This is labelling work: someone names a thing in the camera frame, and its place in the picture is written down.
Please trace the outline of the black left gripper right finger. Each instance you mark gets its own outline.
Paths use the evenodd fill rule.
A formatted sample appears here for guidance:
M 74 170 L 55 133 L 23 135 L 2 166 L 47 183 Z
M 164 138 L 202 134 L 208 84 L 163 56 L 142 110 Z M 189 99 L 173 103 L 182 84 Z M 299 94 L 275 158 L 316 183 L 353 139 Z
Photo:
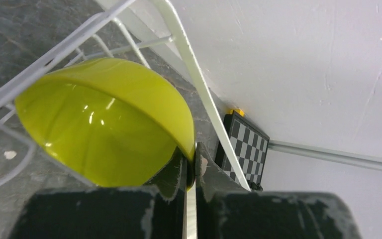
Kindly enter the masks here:
M 197 236 L 200 239 L 359 239 L 347 205 L 321 192 L 248 191 L 195 150 Z

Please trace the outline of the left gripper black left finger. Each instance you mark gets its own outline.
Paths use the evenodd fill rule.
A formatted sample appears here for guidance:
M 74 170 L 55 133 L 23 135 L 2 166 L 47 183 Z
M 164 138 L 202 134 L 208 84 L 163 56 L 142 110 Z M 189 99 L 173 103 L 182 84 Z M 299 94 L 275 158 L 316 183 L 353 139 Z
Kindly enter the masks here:
M 170 161 L 138 187 L 45 189 L 25 204 L 11 239 L 181 239 L 187 159 Z

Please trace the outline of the yellow bowl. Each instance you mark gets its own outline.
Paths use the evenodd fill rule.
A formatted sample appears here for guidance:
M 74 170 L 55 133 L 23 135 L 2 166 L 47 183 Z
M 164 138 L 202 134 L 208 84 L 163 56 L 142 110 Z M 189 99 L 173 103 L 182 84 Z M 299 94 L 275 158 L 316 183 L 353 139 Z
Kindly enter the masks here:
M 195 128 L 185 99 L 142 64 L 90 59 L 45 74 L 14 104 L 48 155 L 98 186 L 143 185 L 176 149 L 194 165 Z

